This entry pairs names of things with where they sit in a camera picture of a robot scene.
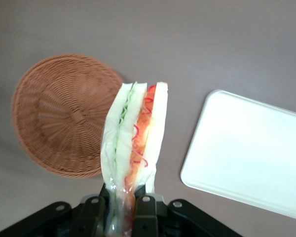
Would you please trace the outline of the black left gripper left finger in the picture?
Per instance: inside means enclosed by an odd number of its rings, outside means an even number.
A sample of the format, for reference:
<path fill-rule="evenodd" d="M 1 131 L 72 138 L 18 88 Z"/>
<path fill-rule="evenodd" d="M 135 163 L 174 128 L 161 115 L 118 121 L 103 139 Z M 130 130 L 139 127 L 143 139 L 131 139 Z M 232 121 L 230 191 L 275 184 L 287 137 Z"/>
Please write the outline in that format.
<path fill-rule="evenodd" d="M 85 196 L 80 201 L 82 205 L 79 213 L 80 237 L 105 237 L 109 211 L 109 193 L 103 184 L 98 194 Z"/>

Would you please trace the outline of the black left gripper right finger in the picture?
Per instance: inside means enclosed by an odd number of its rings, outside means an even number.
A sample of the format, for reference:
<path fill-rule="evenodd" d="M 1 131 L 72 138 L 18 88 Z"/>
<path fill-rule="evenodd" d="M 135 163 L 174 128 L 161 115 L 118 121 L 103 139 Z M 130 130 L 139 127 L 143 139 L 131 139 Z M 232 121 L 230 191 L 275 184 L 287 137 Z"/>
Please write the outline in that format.
<path fill-rule="evenodd" d="M 134 237 L 158 237 L 156 199 L 146 193 L 145 185 L 135 191 L 136 205 L 133 220 Z"/>

